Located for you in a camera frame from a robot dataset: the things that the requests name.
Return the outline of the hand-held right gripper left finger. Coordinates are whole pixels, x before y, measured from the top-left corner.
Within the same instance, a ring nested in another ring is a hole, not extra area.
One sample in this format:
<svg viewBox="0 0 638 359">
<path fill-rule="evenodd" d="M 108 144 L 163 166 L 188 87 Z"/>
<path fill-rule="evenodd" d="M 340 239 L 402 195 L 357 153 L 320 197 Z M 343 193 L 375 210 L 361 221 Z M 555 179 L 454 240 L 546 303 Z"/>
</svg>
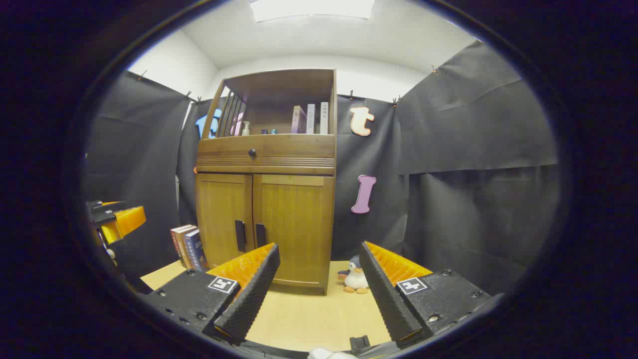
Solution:
<svg viewBox="0 0 638 359">
<path fill-rule="evenodd" d="M 245 340 L 280 265 L 269 243 L 209 271 L 185 270 L 145 302 L 175 324 L 235 345 Z"/>
</svg>

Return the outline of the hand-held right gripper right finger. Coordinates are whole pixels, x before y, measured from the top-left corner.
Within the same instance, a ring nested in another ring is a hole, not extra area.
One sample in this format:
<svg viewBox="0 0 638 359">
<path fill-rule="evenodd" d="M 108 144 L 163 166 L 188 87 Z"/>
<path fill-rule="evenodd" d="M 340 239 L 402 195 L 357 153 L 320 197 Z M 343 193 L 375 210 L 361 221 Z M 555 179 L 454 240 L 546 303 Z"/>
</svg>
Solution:
<svg viewBox="0 0 638 359">
<path fill-rule="evenodd" d="M 493 308 L 492 295 L 454 270 L 431 271 L 367 241 L 359 257 L 389 336 L 401 348 L 456 329 Z"/>
</svg>

